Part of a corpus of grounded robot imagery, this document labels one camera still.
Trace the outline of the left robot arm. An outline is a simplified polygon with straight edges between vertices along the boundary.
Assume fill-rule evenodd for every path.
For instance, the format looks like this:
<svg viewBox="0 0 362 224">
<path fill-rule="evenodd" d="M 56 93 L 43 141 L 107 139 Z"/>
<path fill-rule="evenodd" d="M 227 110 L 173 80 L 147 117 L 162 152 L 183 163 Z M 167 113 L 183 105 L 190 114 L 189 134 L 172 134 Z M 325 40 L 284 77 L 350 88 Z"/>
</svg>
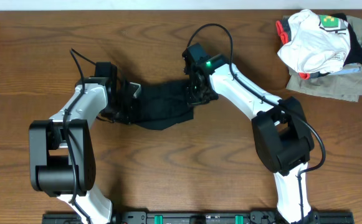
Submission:
<svg viewBox="0 0 362 224">
<path fill-rule="evenodd" d="M 117 75 L 110 62 L 97 62 L 92 77 L 81 76 L 65 106 L 29 126 L 32 188 L 69 205 L 81 223 L 121 223 L 110 199 L 95 184 L 96 163 L 90 128 L 99 115 L 114 116 L 119 97 L 134 100 L 139 83 Z"/>
</svg>

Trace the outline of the black t-shirt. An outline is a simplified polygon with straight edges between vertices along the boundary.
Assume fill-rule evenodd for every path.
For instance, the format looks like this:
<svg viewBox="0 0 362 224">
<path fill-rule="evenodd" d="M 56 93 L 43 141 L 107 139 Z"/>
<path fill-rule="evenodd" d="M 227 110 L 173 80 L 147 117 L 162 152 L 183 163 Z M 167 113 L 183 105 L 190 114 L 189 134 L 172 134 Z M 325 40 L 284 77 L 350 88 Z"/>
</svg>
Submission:
<svg viewBox="0 0 362 224">
<path fill-rule="evenodd" d="M 161 131 L 194 118 L 187 102 L 188 80 L 143 85 L 132 101 L 130 122 L 142 128 Z"/>
</svg>

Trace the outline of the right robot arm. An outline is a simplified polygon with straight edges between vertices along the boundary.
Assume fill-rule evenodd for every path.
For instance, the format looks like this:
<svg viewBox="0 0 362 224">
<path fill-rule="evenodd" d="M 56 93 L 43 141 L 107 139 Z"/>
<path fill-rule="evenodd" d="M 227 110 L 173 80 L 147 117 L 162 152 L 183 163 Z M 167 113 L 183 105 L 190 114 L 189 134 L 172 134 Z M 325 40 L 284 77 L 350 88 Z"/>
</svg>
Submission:
<svg viewBox="0 0 362 224">
<path fill-rule="evenodd" d="M 223 55 L 212 57 L 200 44 L 182 54 L 189 106 L 205 105 L 224 96 L 251 121 L 255 150 L 263 165 L 274 174 L 280 222 L 313 223 L 307 199 L 306 175 L 313 138 L 305 125 L 299 101 L 272 95 L 241 74 Z"/>
</svg>

